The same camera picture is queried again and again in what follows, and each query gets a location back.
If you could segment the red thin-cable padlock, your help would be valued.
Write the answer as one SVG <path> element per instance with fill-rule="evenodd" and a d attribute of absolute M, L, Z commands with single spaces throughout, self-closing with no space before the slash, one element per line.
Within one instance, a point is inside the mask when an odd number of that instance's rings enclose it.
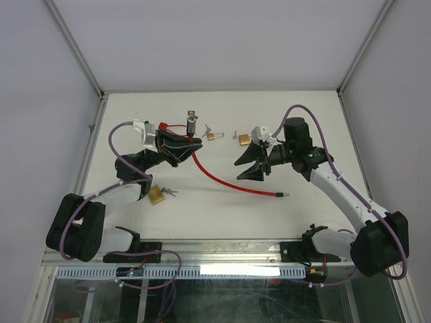
<path fill-rule="evenodd" d="M 165 131 L 167 131 L 170 128 L 173 128 L 173 127 L 186 127 L 186 125 L 185 124 L 168 124 L 168 123 L 165 123 L 165 122 L 161 122 L 158 125 L 158 129 L 159 130 L 165 130 Z"/>

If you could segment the medium brass padlock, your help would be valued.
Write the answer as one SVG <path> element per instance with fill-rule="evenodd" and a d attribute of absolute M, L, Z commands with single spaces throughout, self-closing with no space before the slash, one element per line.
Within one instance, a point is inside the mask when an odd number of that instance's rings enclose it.
<path fill-rule="evenodd" d="M 252 142 L 252 137 L 249 134 L 239 135 L 238 142 L 240 146 L 247 146 Z"/>

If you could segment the small brass long-shackle padlock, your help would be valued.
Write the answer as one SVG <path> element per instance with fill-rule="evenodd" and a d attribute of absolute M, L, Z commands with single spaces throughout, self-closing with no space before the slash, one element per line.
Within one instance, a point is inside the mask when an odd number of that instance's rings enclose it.
<path fill-rule="evenodd" d="M 204 131 L 204 134 L 201 137 L 202 138 L 206 137 L 208 141 L 213 141 L 213 140 L 216 140 L 216 139 L 223 138 L 224 137 L 224 133 L 214 133 L 212 131 L 212 129 L 207 124 L 205 124 L 205 131 Z"/>

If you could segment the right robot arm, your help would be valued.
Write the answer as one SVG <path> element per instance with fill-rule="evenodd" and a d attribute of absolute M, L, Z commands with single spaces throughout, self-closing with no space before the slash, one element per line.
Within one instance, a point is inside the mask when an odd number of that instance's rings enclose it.
<path fill-rule="evenodd" d="M 324 254 L 353 261 L 365 276 L 371 277 L 389 267 L 407 263 L 409 234 L 407 218 L 399 211 L 390 213 L 356 190 L 335 168 L 333 158 L 322 147 L 313 145 L 307 122 L 288 118 L 283 125 L 284 139 L 273 137 L 266 127 L 255 127 L 246 151 L 235 166 L 249 164 L 239 180 L 262 181 L 274 166 L 291 164 L 304 179 L 324 192 L 351 223 L 354 232 L 312 225 L 302 234 L 298 262 L 310 264 Z"/>

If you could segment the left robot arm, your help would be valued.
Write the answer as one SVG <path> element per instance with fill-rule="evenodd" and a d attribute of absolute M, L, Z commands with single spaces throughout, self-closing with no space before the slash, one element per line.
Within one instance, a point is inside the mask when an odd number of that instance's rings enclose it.
<path fill-rule="evenodd" d="M 89 196 L 65 195 L 46 236 L 46 246 L 66 260 L 88 262 L 98 253 L 118 252 L 126 261 L 141 254 L 139 233 L 122 226 L 106 229 L 105 219 L 125 205 L 146 196 L 152 185 L 147 171 L 163 162 L 177 167 L 203 146 L 198 138 L 188 139 L 156 130 L 137 153 L 118 155 L 114 168 L 118 181 Z"/>

